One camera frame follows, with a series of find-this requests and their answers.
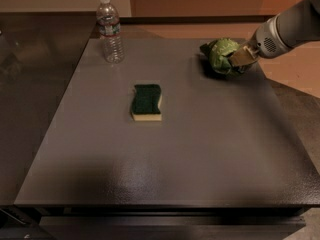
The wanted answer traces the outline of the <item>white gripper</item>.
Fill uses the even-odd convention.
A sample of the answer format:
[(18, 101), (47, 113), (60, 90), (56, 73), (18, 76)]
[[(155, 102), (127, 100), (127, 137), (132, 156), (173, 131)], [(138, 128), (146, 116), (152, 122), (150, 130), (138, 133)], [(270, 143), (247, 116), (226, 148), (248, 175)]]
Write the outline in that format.
[(273, 59), (290, 51), (290, 47), (283, 42), (278, 33), (276, 17), (260, 25), (252, 39), (254, 46), (248, 43), (243, 44), (228, 58), (233, 67), (253, 64), (258, 60), (258, 56)]

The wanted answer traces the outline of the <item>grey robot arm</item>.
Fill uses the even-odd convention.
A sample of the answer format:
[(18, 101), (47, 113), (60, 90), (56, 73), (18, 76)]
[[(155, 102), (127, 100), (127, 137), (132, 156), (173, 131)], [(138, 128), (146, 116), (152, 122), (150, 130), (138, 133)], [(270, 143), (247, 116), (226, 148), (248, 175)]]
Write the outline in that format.
[(302, 0), (261, 24), (229, 58), (234, 67), (273, 59), (320, 40), (320, 0)]

